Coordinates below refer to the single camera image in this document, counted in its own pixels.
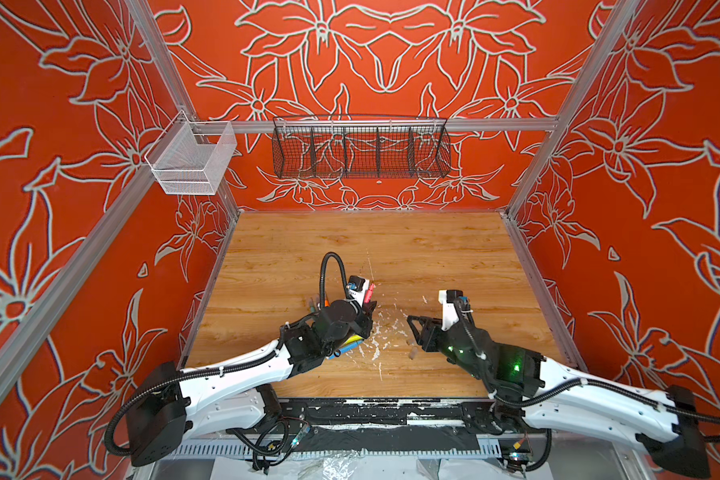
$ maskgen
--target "wooden tabletop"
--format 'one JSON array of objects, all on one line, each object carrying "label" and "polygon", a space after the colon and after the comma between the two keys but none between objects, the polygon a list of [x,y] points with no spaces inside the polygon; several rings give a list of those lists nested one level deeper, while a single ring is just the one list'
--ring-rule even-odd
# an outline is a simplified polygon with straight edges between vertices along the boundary
[{"label": "wooden tabletop", "polygon": [[[442,316],[438,290],[469,297],[478,328],[497,342],[558,351],[498,214],[311,212],[240,217],[187,366],[219,362],[274,340],[307,314],[320,261],[335,251],[347,276],[376,284],[374,328],[358,349],[274,384],[280,397],[484,396],[440,353],[414,349],[408,315]],[[342,296],[328,264],[328,299]]]}]

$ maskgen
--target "wooden table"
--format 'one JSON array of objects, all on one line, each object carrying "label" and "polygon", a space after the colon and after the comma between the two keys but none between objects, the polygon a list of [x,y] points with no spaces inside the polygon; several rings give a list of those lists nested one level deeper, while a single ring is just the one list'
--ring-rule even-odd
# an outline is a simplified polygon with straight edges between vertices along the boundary
[{"label": "wooden table", "polygon": [[[438,290],[459,289],[474,320],[497,342],[562,361],[498,214],[244,213],[227,251],[188,366],[237,356],[274,340],[308,313],[328,251],[347,276],[376,284],[374,329],[356,350],[274,384],[282,397],[484,396],[479,381],[419,347],[407,315],[442,316]],[[326,293],[342,295],[336,263]]]}]

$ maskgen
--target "white mesh basket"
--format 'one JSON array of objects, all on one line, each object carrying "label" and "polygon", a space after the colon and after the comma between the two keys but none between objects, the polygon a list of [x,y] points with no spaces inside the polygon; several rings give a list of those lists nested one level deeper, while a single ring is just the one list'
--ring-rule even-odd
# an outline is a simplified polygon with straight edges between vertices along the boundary
[{"label": "white mesh basket", "polygon": [[178,131],[157,159],[147,155],[157,182],[167,194],[215,194],[237,148],[232,125],[226,125],[216,144],[198,144],[189,121],[174,125]]}]

